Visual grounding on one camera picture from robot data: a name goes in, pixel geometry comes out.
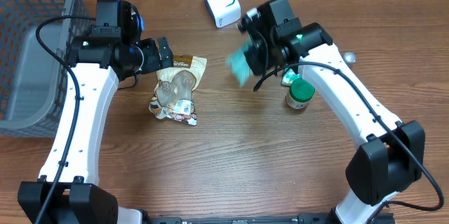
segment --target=green lid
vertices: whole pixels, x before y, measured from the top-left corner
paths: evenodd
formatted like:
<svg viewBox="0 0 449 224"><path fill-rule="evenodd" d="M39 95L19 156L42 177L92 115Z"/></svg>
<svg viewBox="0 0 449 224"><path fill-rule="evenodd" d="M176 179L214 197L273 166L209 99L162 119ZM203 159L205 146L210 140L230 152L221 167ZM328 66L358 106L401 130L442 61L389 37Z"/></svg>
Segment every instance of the green lid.
<svg viewBox="0 0 449 224"><path fill-rule="evenodd" d="M307 102L314 94L315 88L302 78L296 79L290 86L290 96L298 102Z"/></svg>

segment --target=jar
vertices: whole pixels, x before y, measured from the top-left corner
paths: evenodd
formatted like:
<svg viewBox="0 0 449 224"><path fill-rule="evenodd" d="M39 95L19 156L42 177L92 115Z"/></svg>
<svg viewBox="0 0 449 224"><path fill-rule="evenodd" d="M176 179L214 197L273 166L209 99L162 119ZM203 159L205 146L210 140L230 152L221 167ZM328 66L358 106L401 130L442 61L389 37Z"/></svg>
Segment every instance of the jar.
<svg viewBox="0 0 449 224"><path fill-rule="evenodd" d="M315 88L302 78L293 81L290 86L286 100L287 104L295 109L302 109L307 106L315 94Z"/></svg>

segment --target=wooden surface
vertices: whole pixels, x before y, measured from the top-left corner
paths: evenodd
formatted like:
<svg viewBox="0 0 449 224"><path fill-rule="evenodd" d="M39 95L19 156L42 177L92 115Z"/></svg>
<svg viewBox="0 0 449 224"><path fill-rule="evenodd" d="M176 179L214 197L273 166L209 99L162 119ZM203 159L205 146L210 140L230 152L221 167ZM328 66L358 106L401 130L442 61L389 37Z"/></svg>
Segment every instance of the wooden surface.
<svg viewBox="0 0 449 224"><path fill-rule="evenodd" d="M354 147L316 95L304 112L271 78L252 91L225 67L245 37L236 25L216 29L203 0L128 0L145 19L143 37L167 36L175 54L208 59L194 100L198 126L158 121L148 111L154 74L119 91L109 109L100 153L100 186L124 207L183 218L327 212L349 186ZM247 11L267 0L239 0ZM449 0L289 0L304 25L319 22L354 71L402 120L427 135L424 163L449 195ZM95 0L85 0L95 15ZM123 86L131 84L126 80ZM20 181L36 180L52 139L0 138L0 223L28 223L17 203ZM397 199L434 205L422 179ZM397 223L447 223L449 209L423 213L399 206Z"/></svg>

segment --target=gray plastic basket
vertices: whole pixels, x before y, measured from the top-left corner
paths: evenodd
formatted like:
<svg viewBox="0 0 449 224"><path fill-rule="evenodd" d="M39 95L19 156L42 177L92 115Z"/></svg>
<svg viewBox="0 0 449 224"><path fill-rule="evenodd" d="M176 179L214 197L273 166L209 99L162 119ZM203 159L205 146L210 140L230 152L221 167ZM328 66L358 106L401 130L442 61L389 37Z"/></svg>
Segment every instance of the gray plastic basket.
<svg viewBox="0 0 449 224"><path fill-rule="evenodd" d="M36 26L58 15L88 15L82 0L0 0L0 135L55 136L67 75L37 43ZM88 20L45 26L41 37L64 57Z"/></svg>

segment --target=teal cloth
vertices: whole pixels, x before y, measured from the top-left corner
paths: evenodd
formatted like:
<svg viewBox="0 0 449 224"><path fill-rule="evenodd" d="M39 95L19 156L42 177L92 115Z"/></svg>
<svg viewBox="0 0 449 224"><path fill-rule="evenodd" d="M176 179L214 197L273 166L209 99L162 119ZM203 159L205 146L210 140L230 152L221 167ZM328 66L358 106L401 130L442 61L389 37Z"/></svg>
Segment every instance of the teal cloth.
<svg viewBox="0 0 449 224"><path fill-rule="evenodd" d="M240 83L240 87L245 86L246 82L253 74L253 71L246 62L244 54L251 44L252 41L248 39L242 47L240 47L226 59L226 65L231 68L232 74L234 74L234 76L237 78L237 81L239 81Z"/></svg>

